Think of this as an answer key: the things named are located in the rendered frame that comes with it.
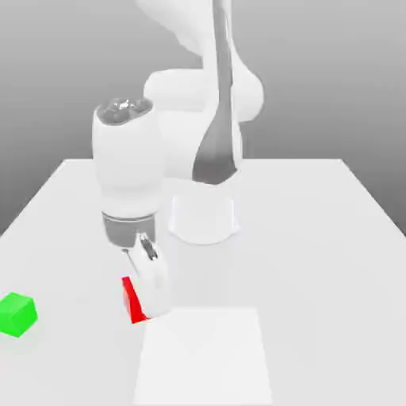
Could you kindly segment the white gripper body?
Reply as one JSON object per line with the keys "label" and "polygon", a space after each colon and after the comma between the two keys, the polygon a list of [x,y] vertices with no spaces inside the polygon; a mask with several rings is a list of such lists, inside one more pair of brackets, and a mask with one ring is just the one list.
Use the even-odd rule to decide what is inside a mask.
{"label": "white gripper body", "polygon": [[172,305],[170,273],[159,245],[146,233],[137,233],[127,255],[135,272],[135,291],[144,315],[156,318],[167,314]]}

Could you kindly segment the small red cube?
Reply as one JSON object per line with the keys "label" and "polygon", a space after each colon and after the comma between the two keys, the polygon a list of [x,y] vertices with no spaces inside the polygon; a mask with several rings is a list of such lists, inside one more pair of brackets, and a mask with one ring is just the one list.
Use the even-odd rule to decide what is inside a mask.
{"label": "small red cube", "polygon": [[132,280],[126,276],[122,279],[124,304],[133,324],[149,320],[143,312],[140,300],[134,290]]}

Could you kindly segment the small green cube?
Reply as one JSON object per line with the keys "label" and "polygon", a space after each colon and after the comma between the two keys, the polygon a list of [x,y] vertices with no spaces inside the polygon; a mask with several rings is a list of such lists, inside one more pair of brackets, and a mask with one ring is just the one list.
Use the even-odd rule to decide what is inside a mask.
{"label": "small green cube", "polygon": [[38,320],[31,297],[11,292],[0,300],[0,332],[20,337]]}

